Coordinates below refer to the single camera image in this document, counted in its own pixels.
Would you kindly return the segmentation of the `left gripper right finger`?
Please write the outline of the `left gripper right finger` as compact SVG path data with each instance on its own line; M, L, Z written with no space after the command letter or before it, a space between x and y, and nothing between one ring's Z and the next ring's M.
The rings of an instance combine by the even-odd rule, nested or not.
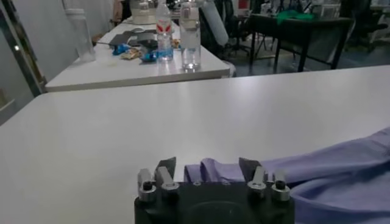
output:
M259 200L270 197L276 202L290 201L291 190L287 185L284 171L275 170L269 177L269 172L258 161L246 158L239 158L239 167L250 195Z

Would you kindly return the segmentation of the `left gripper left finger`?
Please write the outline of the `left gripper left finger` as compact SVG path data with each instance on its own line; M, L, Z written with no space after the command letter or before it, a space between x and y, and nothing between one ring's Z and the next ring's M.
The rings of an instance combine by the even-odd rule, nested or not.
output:
M144 203L154 203L158 198L177 200L180 184L174 181L176 157L159 161L154 174L149 169L138 172L138 200Z

